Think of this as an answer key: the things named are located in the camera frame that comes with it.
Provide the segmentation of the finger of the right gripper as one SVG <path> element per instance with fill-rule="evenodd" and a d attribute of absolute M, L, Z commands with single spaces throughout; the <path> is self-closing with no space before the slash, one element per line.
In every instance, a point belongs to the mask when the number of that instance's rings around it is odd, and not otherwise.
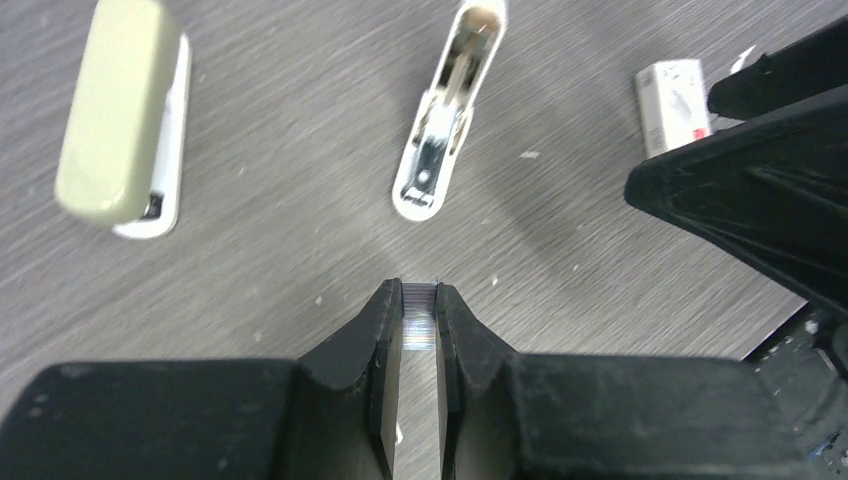
<path fill-rule="evenodd" d="M 624 198 L 846 317 L 846 87 L 645 161 Z"/>
<path fill-rule="evenodd" d="M 812 99 L 847 95 L 847 18 L 827 24 L 713 85 L 708 110 L 721 117 L 751 120 Z"/>

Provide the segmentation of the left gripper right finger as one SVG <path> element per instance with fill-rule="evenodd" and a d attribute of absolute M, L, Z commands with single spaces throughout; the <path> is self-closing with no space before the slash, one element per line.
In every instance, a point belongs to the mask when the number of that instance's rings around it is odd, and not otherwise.
<path fill-rule="evenodd" d="M 807 479 L 771 391 L 718 358 L 530 354 L 435 290 L 445 479 Z"/>

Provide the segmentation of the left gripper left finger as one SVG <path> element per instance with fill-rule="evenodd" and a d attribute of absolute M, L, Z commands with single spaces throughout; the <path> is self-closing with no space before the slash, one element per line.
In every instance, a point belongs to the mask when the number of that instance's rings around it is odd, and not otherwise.
<path fill-rule="evenodd" d="M 298 359 L 69 362 L 1 424 L 5 479 L 388 479 L 402 286 Z"/>

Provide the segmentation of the white staple remover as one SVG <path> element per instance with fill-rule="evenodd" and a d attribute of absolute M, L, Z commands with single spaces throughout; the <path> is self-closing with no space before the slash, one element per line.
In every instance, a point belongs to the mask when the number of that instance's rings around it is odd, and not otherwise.
<path fill-rule="evenodd" d="M 445 202 L 475 102 L 508 26 L 505 0 L 462 1 L 423 92 L 393 183 L 395 210 L 426 221 Z"/>

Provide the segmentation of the white staple box sleeve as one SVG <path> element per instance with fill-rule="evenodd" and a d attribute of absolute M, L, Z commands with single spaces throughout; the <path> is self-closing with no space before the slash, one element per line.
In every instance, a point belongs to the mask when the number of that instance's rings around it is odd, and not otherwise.
<path fill-rule="evenodd" d="M 659 61 L 634 82 L 649 159 L 712 134 L 700 60 Z"/>

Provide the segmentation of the beige white stapler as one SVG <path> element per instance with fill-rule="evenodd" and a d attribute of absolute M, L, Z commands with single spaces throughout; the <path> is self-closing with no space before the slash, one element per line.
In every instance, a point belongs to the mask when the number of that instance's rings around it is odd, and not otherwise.
<path fill-rule="evenodd" d="M 160 1 L 97 3 L 54 182 L 73 217 L 130 240 L 179 214 L 190 41 Z"/>

